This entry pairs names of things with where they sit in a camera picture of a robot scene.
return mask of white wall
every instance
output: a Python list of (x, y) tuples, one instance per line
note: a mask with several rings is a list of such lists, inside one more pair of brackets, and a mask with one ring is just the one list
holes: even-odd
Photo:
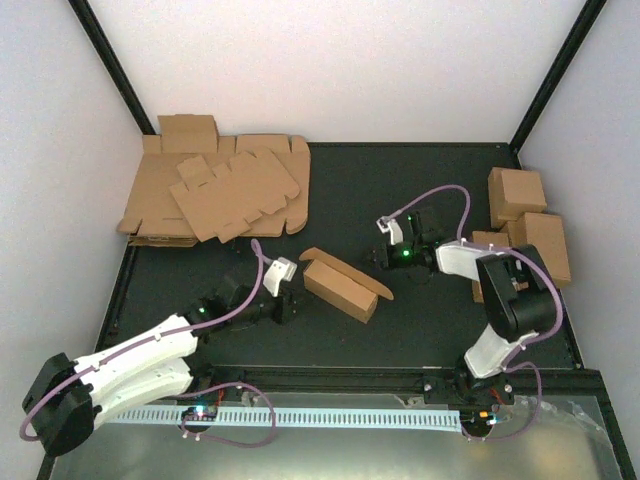
[(95, 344), (141, 147), (67, 2), (1, 2), (0, 30), (0, 478), (22, 480), (43, 456), (22, 398), (48, 357)]
[(150, 116), (312, 141), (502, 142), (584, 0), (91, 3)]
[(520, 158), (565, 217), (565, 291), (640, 472), (640, 2), (608, 2)]

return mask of black metal post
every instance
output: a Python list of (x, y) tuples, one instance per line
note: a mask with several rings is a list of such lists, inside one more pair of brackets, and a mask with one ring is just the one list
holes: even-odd
[(69, 0), (69, 5), (73, 8), (78, 20), (80, 20), (82, 28), (84, 28), (84, 31), (89, 36), (89, 40), (93, 43), (93, 47), (96, 52), (98, 52), (109, 75), (111, 75), (111, 79), (116, 84), (116, 87), (118, 87), (120, 95), (122, 95), (127, 107), (129, 107), (129, 111), (131, 115), (133, 115), (138, 127), (140, 127), (140, 131), (143, 135), (155, 135), (156, 132), (153, 125), (151, 125), (149, 117), (144, 111), (144, 108), (142, 108), (142, 104), (140, 100), (138, 100), (138, 96), (131, 86), (127, 74), (122, 68), (122, 65), (120, 65), (113, 48), (111, 48), (109, 39), (102, 30), (100, 22), (93, 13), (89, 2), (87, 0)]
[(585, 3), (509, 144), (509, 147), (514, 153), (517, 154), (524, 145), (524, 142), (527, 140), (531, 130), (533, 130), (538, 118), (540, 118), (544, 107), (547, 105), (547, 102), (549, 102), (560, 80), (562, 80), (564, 73), (567, 71), (567, 68), (569, 68), (573, 57), (575, 57), (580, 49), (582, 42), (589, 33), (589, 30), (591, 30), (605, 3), (607, 3), (607, 0), (587, 0)]

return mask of stacked cardboard boxes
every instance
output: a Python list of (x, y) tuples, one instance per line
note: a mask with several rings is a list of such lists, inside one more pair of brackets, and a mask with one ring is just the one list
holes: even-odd
[[(543, 213), (547, 202), (540, 174), (496, 167), (491, 170), (488, 184), (491, 226), (500, 229), (512, 247), (534, 245), (556, 287), (568, 285), (571, 271), (562, 218)], [(500, 240), (487, 237), (488, 233), (474, 232), (474, 242), (499, 245)], [(479, 285), (473, 287), (473, 298), (482, 301)]]

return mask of black frame edge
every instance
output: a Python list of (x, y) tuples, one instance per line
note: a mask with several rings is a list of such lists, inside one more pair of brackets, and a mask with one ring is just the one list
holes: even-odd
[(582, 7), (569, 35), (562, 44), (551, 68), (549, 68), (547, 76), (544, 78), (542, 85), (540, 85), (527, 113), (520, 122), (520, 126), (518, 126), (518, 130), (516, 130), (513, 139), (509, 143), (514, 153), (518, 153), (524, 145), (606, 3), (607, 0), (587, 0), (584, 7)]
[(100, 56), (107, 72), (109, 72), (113, 83), (115, 83), (120, 95), (127, 104), (127, 107), (129, 107), (129, 111), (138, 124), (140, 131), (143, 135), (155, 135), (155, 129), (153, 125), (151, 125), (149, 117), (138, 99), (138, 95), (136, 95), (131, 82), (129, 82), (127, 78), (127, 74), (122, 68), (122, 65), (120, 65), (120, 61), (113, 51), (109, 39), (102, 30), (100, 22), (93, 13), (89, 2), (87, 0), (69, 0), (69, 5), (73, 8), (78, 20), (82, 24), (82, 28), (84, 28), (95, 51)]
[(117, 323), (120, 311), (124, 305), (124, 300), (127, 296), (129, 282), (131, 281), (131, 276), (133, 275), (133, 269), (137, 258), (138, 247), (127, 245), (122, 258), (122, 263), (120, 264), (118, 276), (116, 277), (116, 283), (113, 286), (113, 292), (111, 294), (111, 299), (109, 300), (109, 305), (107, 306), (104, 321), (100, 327), (100, 334), (98, 335), (98, 341), (96, 342), (95, 348), (96, 352), (105, 348), (105, 342), (107, 341), (109, 331), (114, 324)]

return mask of brown cardboard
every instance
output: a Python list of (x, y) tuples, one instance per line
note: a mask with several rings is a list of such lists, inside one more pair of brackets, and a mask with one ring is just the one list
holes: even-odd
[(131, 245), (192, 246), (193, 230), (168, 190), (180, 180), (176, 166), (189, 154), (161, 154), (157, 135), (142, 138), (144, 155), (138, 167), (118, 232), (129, 234)]
[(543, 212), (547, 208), (538, 172), (494, 167), (488, 185), (493, 228), (517, 220), (524, 212)]
[(278, 237), (285, 229), (289, 235), (298, 233), (307, 224), (309, 217), (309, 177), (311, 175), (311, 152), (304, 138), (286, 135), (239, 135), (236, 152), (267, 147), (300, 187), (300, 194), (287, 203), (287, 208), (273, 215), (263, 216), (251, 224), (245, 236)]
[(144, 155), (118, 225), (119, 232), (129, 235), (130, 245), (192, 246), (197, 243), (193, 229), (169, 191), (171, 185), (184, 181), (178, 165), (200, 154), (210, 168), (228, 166), (237, 153), (255, 153), (261, 147), (274, 150), (284, 169), (299, 184), (300, 194), (290, 199), (281, 211), (262, 215), (245, 234), (280, 236), (283, 229), (293, 234), (304, 227), (308, 217), (311, 163), (309, 147), (302, 137), (292, 137), (290, 143), (286, 135), (218, 136), (210, 115), (162, 116), (159, 120), (163, 135), (143, 136)]
[(378, 296), (393, 300), (380, 282), (318, 248), (306, 250), (300, 260), (311, 260), (304, 271), (305, 288), (362, 323), (373, 315)]
[(522, 245), (517, 238), (516, 232), (516, 222), (514, 220), (509, 220), (504, 226), (500, 229), (500, 233), (506, 233), (509, 237), (509, 242), (511, 245)]
[(296, 198), (300, 188), (273, 152), (264, 147), (239, 153), (212, 168), (199, 155), (179, 164), (182, 182), (169, 187), (201, 242), (225, 243), (249, 231), (249, 224)]
[(160, 115), (163, 153), (218, 151), (218, 128), (211, 115)]
[(562, 288), (571, 283), (562, 218), (544, 213), (525, 213), (514, 224), (512, 245), (535, 246), (556, 287)]
[[(493, 244), (498, 247), (509, 246), (509, 237), (507, 236), (506, 233), (474, 231), (471, 233), (471, 241), (473, 243), (480, 243), (482, 245)], [(484, 303), (484, 299), (482, 298), (482, 288), (480, 287), (480, 282), (475, 282), (475, 281), (471, 282), (471, 293), (472, 293), (474, 302)]]

